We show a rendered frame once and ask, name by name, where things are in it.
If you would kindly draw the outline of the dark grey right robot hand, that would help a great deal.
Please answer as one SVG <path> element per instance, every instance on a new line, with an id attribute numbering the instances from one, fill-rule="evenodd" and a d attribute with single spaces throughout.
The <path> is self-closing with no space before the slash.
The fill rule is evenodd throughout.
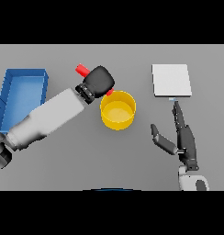
<path id="1" fill-rule="evenodd" d="M 152 140 L 156 146 L 170 155 L 177 154 L 187 171 L 199 169 L 196 159 L 196 142 L 192 130 L 185 124 L 183 111 L 178 101 L 174 102 L 172 110 L 177 134 L 177 144 L 165 138 L 154 124 L 151 124 Z"/>

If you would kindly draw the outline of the pale square measuring scale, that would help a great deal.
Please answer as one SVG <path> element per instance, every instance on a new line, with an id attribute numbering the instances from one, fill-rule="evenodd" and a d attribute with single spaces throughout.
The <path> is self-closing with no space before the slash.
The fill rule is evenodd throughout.
<path id="1" fill-rule="evenodd" d="M 179 97 L 192 96 L 186 64 L 153 64 L 151 77 L 155 97 L 167 97 L 169 100 L 175 100 Z"/>

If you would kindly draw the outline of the blue tray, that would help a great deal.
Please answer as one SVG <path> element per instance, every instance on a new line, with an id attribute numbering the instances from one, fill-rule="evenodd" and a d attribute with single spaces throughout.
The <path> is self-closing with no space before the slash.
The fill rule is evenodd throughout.
<path id="1" fill-rule="evenodd" d="M 7 133 L 45 102 L 49 76 L 45 69 L 6 69 L 0 91 L 0 132 Z"/>

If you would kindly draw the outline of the yellow bowl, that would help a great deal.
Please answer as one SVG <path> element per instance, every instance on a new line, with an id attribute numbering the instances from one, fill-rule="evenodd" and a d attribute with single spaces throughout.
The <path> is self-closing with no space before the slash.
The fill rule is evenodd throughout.
<path id="1" fill-rule="evenodd" d="M 113 130 L 127 129 L 136 114 L 136 101 L 133 96 L 122 90 L 104 95 L 100 103 L 101 119 L 106 127 Z"/>

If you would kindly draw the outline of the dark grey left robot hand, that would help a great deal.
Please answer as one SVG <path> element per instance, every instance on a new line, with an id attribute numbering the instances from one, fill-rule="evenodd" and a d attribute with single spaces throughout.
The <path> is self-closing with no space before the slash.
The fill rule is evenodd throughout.
<path id="1" fill-rule="evenodd" d="M 75 70 L 84 78 L 83 82 L 75 87 L 75 90 L 88 105 L 96 98 L 113 92 L 115 80 L 104 66 L 99 65 L 89 71 L 82 64 L 79 64 Z"/>

